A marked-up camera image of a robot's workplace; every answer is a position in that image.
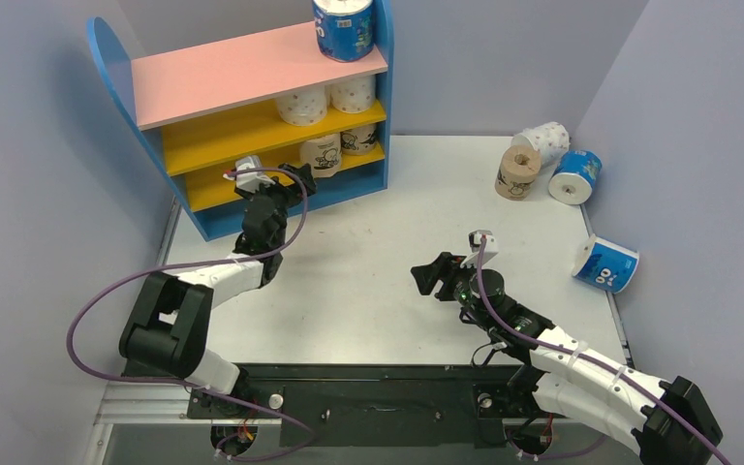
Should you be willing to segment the brown cartoon paper roll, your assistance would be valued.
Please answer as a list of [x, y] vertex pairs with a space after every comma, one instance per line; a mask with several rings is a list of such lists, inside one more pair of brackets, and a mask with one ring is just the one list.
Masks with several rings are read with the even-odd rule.
[[340, 133], [341, 149], [344, 155], [363, 155], [370, 152], [378, 141], [378, 127], [369, 124], [354, 127]]

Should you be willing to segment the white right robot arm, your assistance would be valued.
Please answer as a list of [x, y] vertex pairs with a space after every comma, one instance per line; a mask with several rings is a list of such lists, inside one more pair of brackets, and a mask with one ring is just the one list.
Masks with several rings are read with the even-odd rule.
[[475, 260], [443, 252], [411, 274], [421, 295], [458, 303], [463, 323], [523, 363], [507, 389], [516, 411], [577, 420], [643, 464], [709, 462], [723, 431], [695, 383], [682, 376], [667, 381], [603, 356], [508, 296], [502, 275]]

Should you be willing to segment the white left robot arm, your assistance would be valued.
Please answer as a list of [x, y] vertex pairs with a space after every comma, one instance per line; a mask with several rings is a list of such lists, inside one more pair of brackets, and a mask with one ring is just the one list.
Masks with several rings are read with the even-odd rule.
[[[292, 184], [279, 176], [288, 175]], [[247, 200], [241, 232], [220, 264], [171, 274], [147, 274], [119, 340], [119, 354], [173, 379], [204, 388], [225, 416], [243, 414], [252, 400], [248, 373], [206, 345], [213, 309], [276, 276], [287, 243], [289, 210], [317, 192], [313, 169], [279, 166], [268, 177], [257, 160], [239, 160], [226, 175]]]

